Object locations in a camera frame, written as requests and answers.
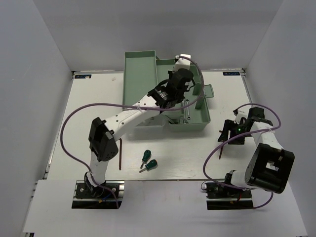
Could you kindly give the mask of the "green stubby screwdriver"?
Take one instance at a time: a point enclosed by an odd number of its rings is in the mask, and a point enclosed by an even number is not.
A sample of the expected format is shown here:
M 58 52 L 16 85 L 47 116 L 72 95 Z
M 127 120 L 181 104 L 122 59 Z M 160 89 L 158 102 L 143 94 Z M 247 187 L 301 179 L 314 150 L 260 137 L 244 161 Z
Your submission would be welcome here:
M 149 163 L 147 163 L 145 165 L 145 167 L 143 169 L 141 169 L 139 172 L 141 173 L 141 172 L 144 172 L 144 171 L 149 171 L 149 170 L 155 168 L 157 165 L 158 165 L 158 162 L 155 159 L 153 159 Z
M 144 154 L 143 154 L 143 158 L 142 158 L 142 164 L 140 166 L 140 168 L 142 169 L 144 164 L 147 163 L 147 161 L 150 159 L 151 157 L 151 151 L 150 150 L 145 150 Z

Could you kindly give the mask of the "green plastic toolbox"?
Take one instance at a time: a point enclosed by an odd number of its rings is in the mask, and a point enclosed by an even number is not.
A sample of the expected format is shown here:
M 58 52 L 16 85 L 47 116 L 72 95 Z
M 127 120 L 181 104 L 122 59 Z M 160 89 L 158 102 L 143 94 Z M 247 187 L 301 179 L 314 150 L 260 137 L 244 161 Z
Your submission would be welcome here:
M 152 92 L 162 98 L 166 111 L 143 126 L 167 123 L 173 132 L 202 131 L 210 123 L 207 99 L 214 96 L 211 85 L 202 85 L 198 69 L 184 55 L 180 59 L 159 59 L 154 50 L 127 52 L 124 59 L 123 104 L 134 105 Z

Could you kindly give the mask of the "red hex key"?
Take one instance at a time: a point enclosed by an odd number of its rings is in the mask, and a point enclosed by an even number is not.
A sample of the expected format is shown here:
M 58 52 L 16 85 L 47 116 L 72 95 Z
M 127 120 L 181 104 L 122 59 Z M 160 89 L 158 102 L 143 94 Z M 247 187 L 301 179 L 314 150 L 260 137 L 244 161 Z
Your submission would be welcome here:
M 221 147 L 221 149 L 220 149 L 220 153 L 219 153 L 219 157 L 218 157 L 218 159 L 221 159 L 222 152 L 223 152 L 223 147 Z

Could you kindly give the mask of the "long hex key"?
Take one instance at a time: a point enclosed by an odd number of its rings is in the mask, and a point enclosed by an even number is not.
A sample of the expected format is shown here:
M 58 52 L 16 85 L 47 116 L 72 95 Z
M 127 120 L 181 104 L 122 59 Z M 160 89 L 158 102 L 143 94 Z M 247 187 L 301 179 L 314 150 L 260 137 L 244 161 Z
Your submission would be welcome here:
M 122 167 L 122 139 L 119 139 L 119 163 L 118 163 L 118 168 L 121 171 Z

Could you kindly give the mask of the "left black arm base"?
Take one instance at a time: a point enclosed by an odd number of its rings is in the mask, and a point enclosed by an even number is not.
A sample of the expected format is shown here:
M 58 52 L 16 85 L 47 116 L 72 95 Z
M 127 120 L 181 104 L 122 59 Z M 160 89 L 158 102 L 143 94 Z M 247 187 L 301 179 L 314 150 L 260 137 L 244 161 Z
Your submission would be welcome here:
M 106 185 L 116 195 L 117 202 L 110 191 L 97 187 L 97 193 L 93 195 L 84 181 L 77 181 L 72 209 L 117 209 L 117 203 L 120 207 L 124 195 L 124 181 L 107 182 Z

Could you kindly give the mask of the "small combination wrench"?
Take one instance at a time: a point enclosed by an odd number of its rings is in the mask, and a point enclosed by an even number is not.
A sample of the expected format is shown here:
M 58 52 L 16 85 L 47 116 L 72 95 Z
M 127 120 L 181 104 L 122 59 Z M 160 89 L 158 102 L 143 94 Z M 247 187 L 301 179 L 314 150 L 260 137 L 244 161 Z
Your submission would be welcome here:
M 186 112 L 186 113 L 187 113 L 187 120 L 190 120 L 190 119 L 191 119 L 191 116 L 190 116 L 189 100 L 186 99 L 185 102 L 186 102 L 186 105 L 187 105 L 187 107 L 186 107 L 186 110 L 187 110 L 187 112 Z

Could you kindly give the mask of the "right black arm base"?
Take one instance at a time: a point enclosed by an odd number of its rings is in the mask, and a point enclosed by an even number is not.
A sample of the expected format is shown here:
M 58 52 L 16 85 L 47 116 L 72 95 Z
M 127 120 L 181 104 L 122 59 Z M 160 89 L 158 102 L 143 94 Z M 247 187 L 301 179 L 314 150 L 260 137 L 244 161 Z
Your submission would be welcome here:
M 206 193 L 207 210 L 247 210 L 254 207 L 251 191 L 242 191 L 203 182 L 201 190 Z

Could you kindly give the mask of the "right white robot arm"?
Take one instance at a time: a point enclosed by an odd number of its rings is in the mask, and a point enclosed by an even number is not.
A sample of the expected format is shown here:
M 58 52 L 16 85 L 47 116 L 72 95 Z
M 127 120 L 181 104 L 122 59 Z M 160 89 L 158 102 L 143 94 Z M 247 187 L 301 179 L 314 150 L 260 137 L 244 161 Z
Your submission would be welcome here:
M 280 194 L 284 191 L 291 172 L 295 155 L 287 151 L 278 142 L 272 130 L 273 123 L 265 118 L 264 109 L 250 108 L 248 113 L 234 110 L 234 120 L 225 120 L 218 142 L 227 140 L 229 145 L 243 145 L 244 137 L 234 137 L 261 130 L 261 132 L 248 134 L 256 144 L 256 150 L 244 171 L 232 170 L 225 176 L 223 192 L 234 197 L 243 189 L 262 189 Z

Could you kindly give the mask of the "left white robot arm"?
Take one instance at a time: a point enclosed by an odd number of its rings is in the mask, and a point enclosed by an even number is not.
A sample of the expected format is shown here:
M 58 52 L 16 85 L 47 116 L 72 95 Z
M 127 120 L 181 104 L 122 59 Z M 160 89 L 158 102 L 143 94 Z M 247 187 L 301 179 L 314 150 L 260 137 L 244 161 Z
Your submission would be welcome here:
M 194 82 L 194 75 L 188 69 L 169 72 L 169 79 L 159 83 L 135 103 L 135 109 L 126 109 L 106 120 L 95 118 L 92 121 L 88 137 L 91 170 L 84 180 L 89 183 L 87 191 L 93 197 L 99 197 L 104 192 L 108 162 L 119 152 L 116 141 L 140 123 L 160 115 L 163 109 L 171 109 L 181 103 L 184 93 L 190 90 L 190 82 Z

